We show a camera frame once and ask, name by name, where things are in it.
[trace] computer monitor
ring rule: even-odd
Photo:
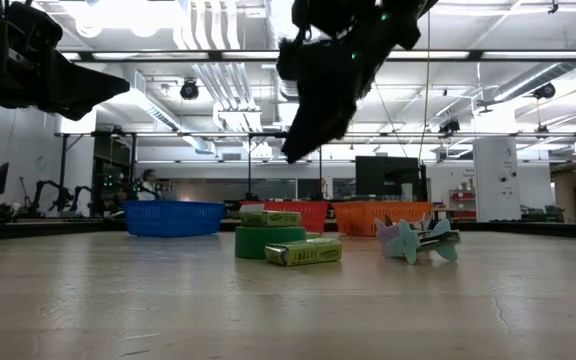
[[[402,184],[412,184],[420,198],[419,160],[408,157],[357,156],[357,195],[401,195]]]

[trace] green box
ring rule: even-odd
[[[241,213],[241,225],[248,227],[292,227],[301,224],[298,212],[262,211]]]
[[[341,260],[341,241],[309,239],[266,245],[266,261],[283,266],[316,264]]]

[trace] blue toy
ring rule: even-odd
[[[432,231],[414,230],[406,220],[399,224],[386,226],[380,220],[377,223],[377,236],[382,243],[384,256],[389,258],[405,257],[409,264],[417,262],[417,254],[436,251],[442,258],[457,261],[455,245],[461,242],[459,232],[450,229],[447,219],[437,223]]]

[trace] plastic basket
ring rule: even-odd
[[[324,232],[327,201],[242,201],[242,205],[264,204],[268,211],[289,211],[301,213],[301,226],[307,231]]]
[[[193,201],[125,201],[121,206],[131,235],[183,237],[219,232],[223,203]]]
[[[333,203],[339,232],[355,236],[376,236],[375,219],[393,221],[404,219],[419,221],[424,214],[430,215],[431,203],[397,201],[355,201]]]

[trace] blue basket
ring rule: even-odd
[[[223,203],[193,201],[124,201],[121,206],[131,235],[201,236],[219,232]]]

